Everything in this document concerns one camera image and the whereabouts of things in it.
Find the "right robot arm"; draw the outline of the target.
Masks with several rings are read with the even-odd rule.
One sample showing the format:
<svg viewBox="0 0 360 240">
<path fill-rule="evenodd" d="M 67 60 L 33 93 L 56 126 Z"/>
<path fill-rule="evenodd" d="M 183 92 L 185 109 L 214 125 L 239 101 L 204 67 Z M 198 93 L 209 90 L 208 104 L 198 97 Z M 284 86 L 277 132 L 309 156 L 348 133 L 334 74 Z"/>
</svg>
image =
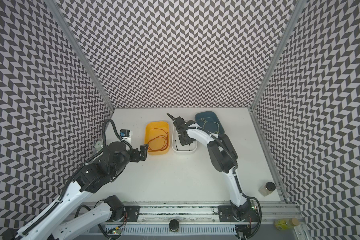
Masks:
<svg viewBox="0 0 360 240">
<path fill-rule="evenodd" d="M 262 209 L 257 198 L 248 196 L 242 190 L 238 177 L 238 155 L 226 134 L 214 134 L 201 126 L 195 121 L 185 121 L 182 117 L 174 117 L 167 113 L 177 131 L 181 145 L 188 145 L 197 141 L 206 146 L 213 167 L 223 174 L 226 186 L 229 191 L 230 205 L 234 219 L 243 222 L 249 219 L 261 224 Z"/>
</svg>

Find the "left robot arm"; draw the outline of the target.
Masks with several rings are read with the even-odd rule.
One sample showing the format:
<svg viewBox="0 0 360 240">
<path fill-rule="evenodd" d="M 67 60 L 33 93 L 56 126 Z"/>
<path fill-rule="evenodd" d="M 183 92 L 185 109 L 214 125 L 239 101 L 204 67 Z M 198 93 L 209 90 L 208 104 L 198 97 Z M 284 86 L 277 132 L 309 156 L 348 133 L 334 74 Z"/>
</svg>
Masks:
<svg viewBox="0 0 360 240">
<path fill-rule="evenodd" d="M 83 202 L 100 188 L 114 182 L 127 164 L 147 158 L 149 146 L 134 149 L 119 135 L 111 119 L 105 120 L 102 135 L 103 148 L 69 177 L 59 197 L 23 227 L 5 230 L 4 240 L 73 240 L 103 222 L 127 220 L 124 204 L 118 197 L 110 196 L 96 208 L 64 221 L 71 212 L 83 208 Z"/>
</svg>

